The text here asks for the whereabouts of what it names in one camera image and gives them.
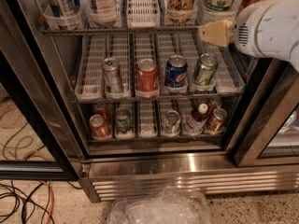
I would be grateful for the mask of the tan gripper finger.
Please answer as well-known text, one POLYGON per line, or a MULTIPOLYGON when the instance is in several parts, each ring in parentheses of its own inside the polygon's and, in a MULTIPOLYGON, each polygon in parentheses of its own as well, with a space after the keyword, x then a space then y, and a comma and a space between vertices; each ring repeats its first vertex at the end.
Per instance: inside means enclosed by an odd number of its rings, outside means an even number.
POLYGON ((209 22, 198 27, 198 34, 202 41, 227 47, 234 42, 235 23, 230 20, 209 22))

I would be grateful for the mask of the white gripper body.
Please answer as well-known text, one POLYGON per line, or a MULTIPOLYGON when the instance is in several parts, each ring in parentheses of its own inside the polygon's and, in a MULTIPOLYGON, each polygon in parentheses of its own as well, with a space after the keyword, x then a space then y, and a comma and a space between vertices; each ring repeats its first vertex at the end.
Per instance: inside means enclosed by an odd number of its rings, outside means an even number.
POLYGON ((234 41, 244 54, 299 60, 299 0, 263 0, 235 19, 234 41))

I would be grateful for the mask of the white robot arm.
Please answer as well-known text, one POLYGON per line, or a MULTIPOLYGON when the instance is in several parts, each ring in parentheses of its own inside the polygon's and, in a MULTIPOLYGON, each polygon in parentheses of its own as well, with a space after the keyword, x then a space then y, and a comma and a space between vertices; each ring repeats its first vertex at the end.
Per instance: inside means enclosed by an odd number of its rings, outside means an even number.
POLYGON ((299 0, 263 0, 241 10, 234 21, 198 27, 202 41, 220 47, 235 43, 256 58, 274 58, 299 71, 299 0))

